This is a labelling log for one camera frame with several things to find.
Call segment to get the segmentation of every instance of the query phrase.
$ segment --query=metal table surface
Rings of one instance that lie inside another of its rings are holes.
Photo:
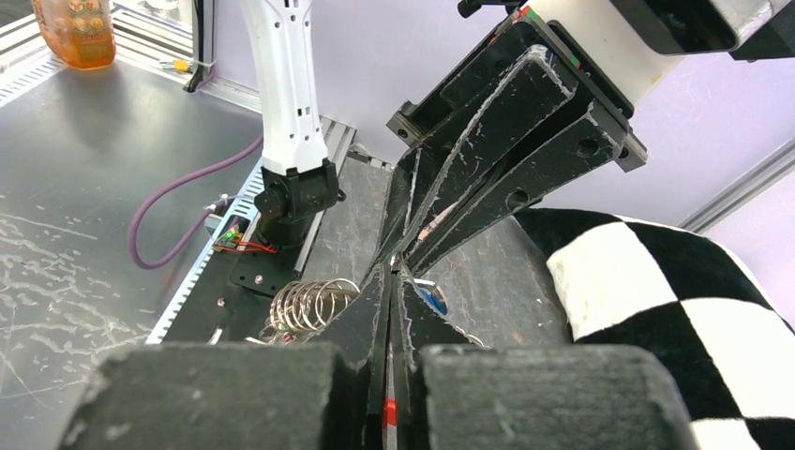
[[[177,261],[139,269],[126,246],[138,205],[261,129],[253,112],[124,63],[58,72],[0,108],[0,448],[53,446],[91,369],[143,342],[206,241],[200,233]],[[163,255],[256,159],[157,203],[143,256]]]
[[[257,114],[118,63],[62,71],[0,108],[0,448],[51,448],[98,361],[141,343],[202,246],[163,269],[126,249],[134,210],[155,188],[236,153]],[[140,248],[162,255],[256,156],[178,189],[144,221]],[[372,257],[389,173],[349,159],[348,200],[329,210],[304,279],[360,281]],[[559,345],[563,315],[546,269],[512,220],[442,260],[448,319],[487,345]]]

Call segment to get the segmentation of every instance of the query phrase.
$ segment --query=scratched surface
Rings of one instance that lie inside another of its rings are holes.
[[[126,234],[138,205],[260,131],[253,113],[122,63],[61,72],[0,108],[0,448],[53,448],[90,371],[143,342],[196,258],[205,235],[163,269],[135,267]],[[159,202],[142,225],[144,258],[253,164]]]
[[[348,200],[326,212],[304,279],[362,281],[375,252],[388,183],[388,172],[346,161],[339,184]],[[425,278],[444,292],[447,320],[488,346],[568,341],[545,259],[512,218],[451,252]]]

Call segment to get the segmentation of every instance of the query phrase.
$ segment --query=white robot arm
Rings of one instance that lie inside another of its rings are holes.
[[[312,0],[241,0],[260,87],[262,165],[279,175],[328,158],[312,64]]]

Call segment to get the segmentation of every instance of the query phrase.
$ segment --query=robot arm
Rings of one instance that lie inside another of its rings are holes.
[[[260,88],[262,166],[286,175],[328,158],[312,63],[312,0],[241,0]]]
[[[262,104],[262,180],[255,237],[300,246],[309,219],[337,202],[338,180],[323,139],[312,63],[312,0],[240,0]]]

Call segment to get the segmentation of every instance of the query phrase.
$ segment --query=checkered cloth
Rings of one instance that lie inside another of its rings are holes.
[[[547,256],[575,342],[653,353],[702,449],[795,450],[795,334],[735,255],[626,217],[531,209],[517,220]]]

